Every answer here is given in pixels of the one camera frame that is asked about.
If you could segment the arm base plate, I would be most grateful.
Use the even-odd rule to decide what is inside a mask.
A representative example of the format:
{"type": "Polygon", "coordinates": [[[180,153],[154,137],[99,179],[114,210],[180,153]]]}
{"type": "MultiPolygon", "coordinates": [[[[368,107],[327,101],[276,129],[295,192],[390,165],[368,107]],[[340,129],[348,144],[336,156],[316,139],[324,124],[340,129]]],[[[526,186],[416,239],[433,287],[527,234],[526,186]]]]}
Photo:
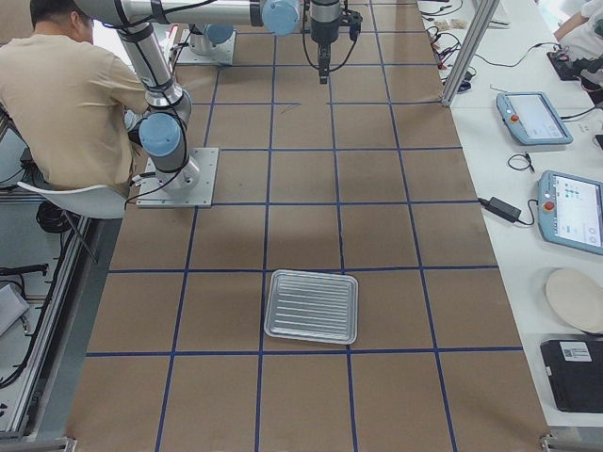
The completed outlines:
{"type": "Polygon", "coordinates": [[[236,31],[232,27],[207,26],[202,33],[183,35],[182,49],[177,53],[177,65],[232,66],[236,43],[236,31]]]}
{"type": "Polygon", "coordinates": [[[141,196],[135,199],[139,208],[210,208],[216,183],[220,150],[218,148],[190,148],[187,165],[169,182],[172,174],[157,172],[151,158],[145,171],[152,177],[141,181],[141,196]]]}

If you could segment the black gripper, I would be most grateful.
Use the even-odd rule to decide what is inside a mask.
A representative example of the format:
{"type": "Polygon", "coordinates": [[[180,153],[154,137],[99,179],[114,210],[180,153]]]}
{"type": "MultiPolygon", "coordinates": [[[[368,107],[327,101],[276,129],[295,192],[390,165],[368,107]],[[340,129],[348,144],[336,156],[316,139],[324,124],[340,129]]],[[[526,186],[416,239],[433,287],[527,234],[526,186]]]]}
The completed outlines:
{"type": "Polygon", "coordinates": [[[318,77],[320,84],[327,84],[331,64],[331,44],[338,39],[339,20],[328,23],[310,19],[312,40],[318,45],[318,77]]]}

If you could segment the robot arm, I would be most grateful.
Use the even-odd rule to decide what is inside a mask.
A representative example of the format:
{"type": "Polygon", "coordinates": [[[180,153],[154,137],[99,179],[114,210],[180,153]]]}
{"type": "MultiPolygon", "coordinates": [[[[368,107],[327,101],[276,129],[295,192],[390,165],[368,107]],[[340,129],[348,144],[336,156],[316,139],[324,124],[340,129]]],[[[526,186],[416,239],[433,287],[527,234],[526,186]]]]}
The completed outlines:
{"type": "Polygon", "coordinates": [[[79,1],[77,6],[116,29],[145,88],[151,116],[140,126],[139,138],[160,188],[167,191],[194,187],[200,171],[187,145],[191,101],[162,54],[155,24],[248,25],[276,36],[308,28],[318,47],[319,81],[326,83],[334,71],[331,46],[340,28],[357,31],[362,22],[342,1],[79,1]]]}
{"type": "Polygon", "coordinates": [[[189,24],[189,47],[199,56],[209,56],[235,34],[231,24],[189,24]]]}

